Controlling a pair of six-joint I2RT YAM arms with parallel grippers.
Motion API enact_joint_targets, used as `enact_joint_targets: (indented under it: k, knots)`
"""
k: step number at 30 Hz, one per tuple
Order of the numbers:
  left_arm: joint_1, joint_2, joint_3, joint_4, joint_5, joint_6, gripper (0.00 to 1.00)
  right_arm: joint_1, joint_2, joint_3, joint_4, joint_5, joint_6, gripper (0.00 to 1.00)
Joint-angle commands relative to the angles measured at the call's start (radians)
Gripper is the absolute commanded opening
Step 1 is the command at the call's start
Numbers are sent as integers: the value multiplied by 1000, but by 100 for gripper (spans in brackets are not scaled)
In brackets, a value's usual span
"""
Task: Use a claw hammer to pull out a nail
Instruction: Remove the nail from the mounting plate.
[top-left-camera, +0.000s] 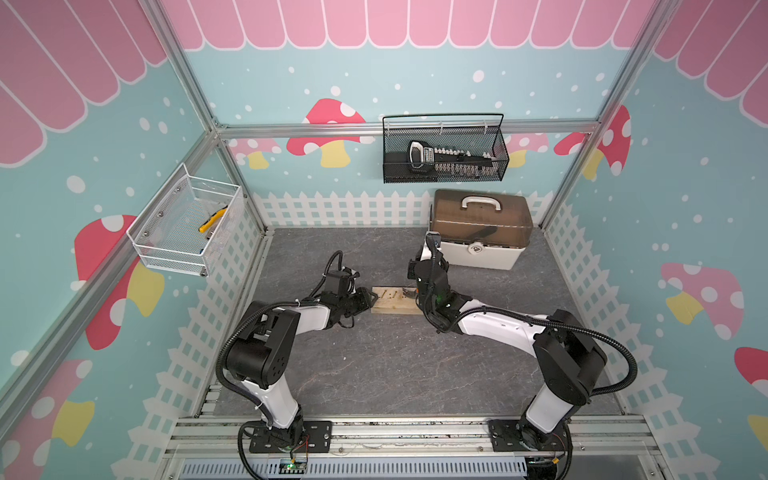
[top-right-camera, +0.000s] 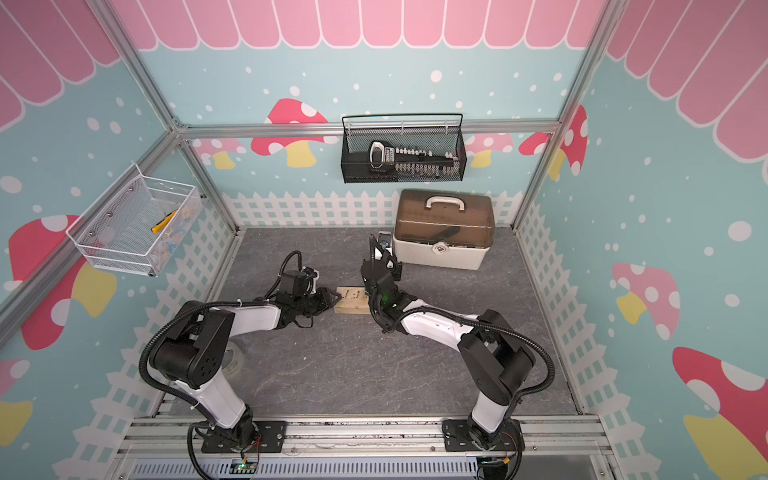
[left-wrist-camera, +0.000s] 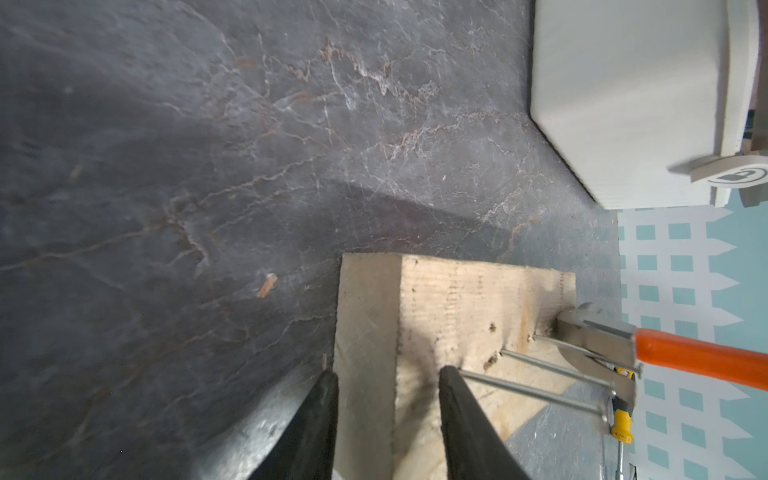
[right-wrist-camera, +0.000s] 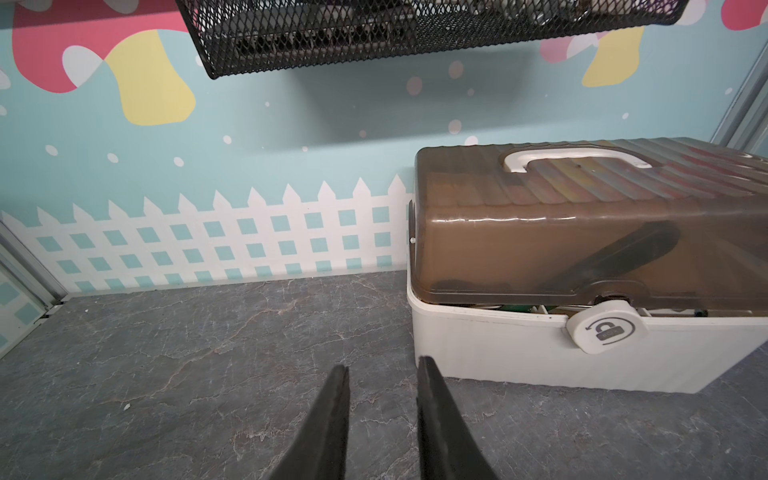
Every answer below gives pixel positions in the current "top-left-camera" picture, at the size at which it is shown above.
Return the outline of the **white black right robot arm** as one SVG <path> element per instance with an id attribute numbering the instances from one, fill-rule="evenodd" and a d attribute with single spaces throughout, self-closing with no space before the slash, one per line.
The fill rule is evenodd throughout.
<path id="1" fill-rule="evenodd" d="M 551 315 L 523 314 L 460 294 L 449 285 L 448 264 L 443 260 L 411 260 L 408 278 L 417 283 L 418 308 L 438 332 L 494 340 L 538 362 L 543 385 L 518 424 L 523 436 L 545 438 L 592 397 L 622 391 L 638 376 L 637 360 L 630 349 L 582 326 L 566 310 L 558 309 Z M 616 350 L 628 370 L 623 379 L 599 387 L 608 360 L 602 345 Z"/>

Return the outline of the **wooden block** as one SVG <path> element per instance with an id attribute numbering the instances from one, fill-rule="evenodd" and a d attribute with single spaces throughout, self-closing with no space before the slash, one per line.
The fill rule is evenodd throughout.
<path id="1" fill-rule="evenodd" d="M 404 297 L 396 300 L 388 300 L 382 297 L 386 289 L 401 289 Z M 374 314 L 382 315 L 421 315 L 422 311 L 416 304 L 417 289 L 412 287 L 374 287 L 378 294 L 377 302 L 371 309 Z"/>

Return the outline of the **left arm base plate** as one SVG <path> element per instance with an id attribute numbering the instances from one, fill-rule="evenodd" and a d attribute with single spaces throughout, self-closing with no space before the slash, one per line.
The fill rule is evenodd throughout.
<path id="1" fill-rule="evenodd" d="M 247 428 L 248 452 L 289 453 L 293 451 L 308 453 L 328 453 L 332 436 L 331 421 L 295 422 L 287 429 L 268 428 L 264 422 L 257 422 Z"/>

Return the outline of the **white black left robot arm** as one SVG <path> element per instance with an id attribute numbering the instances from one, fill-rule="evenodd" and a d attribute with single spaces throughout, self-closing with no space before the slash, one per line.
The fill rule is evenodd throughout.
<path id="1" fill-rule="evenodd" d="M 296 337 L 335 326 L 351 329 L 378 299 L 356 285 L 359 272 L 343 259 L 341 250 L 333 252 L 303 299 L 252 302 L 217 355 L 218 382 L 253 403 L 269 428 L 288 430 L 299 422 L 301 407 L 285 378 Z"/>

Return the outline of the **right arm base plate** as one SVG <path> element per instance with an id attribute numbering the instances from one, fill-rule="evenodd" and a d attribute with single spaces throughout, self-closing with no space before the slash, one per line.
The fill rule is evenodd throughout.
<path id="1" fill-rule="evenodd" d="M 494 452 L 553 452 L 564 453 L 571 445 L 564 423 L 550 433 L 541 433 L 520 419 L 491 419 L 487 421 Z"/>

